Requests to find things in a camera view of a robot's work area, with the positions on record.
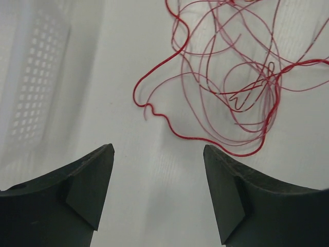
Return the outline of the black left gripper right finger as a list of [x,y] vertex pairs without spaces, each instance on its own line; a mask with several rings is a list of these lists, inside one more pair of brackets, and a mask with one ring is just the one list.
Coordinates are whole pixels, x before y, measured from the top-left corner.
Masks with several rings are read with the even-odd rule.
[[277,180],[212,145],[203,157],[222,245],[328,246],[328,190]]

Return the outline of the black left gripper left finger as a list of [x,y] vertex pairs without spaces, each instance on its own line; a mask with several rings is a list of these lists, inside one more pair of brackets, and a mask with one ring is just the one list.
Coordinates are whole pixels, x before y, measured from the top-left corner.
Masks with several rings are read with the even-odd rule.
[[1,191],[1,246],[90,246],[114,163],[107,144]]

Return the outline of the translucent white perforated basket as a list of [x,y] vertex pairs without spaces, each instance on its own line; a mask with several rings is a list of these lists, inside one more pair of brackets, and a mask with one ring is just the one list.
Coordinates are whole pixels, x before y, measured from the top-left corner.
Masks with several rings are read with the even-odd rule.
[[24,8],[1,99],[1,150],[36,146],[45,130],[69,24],[51,3]]

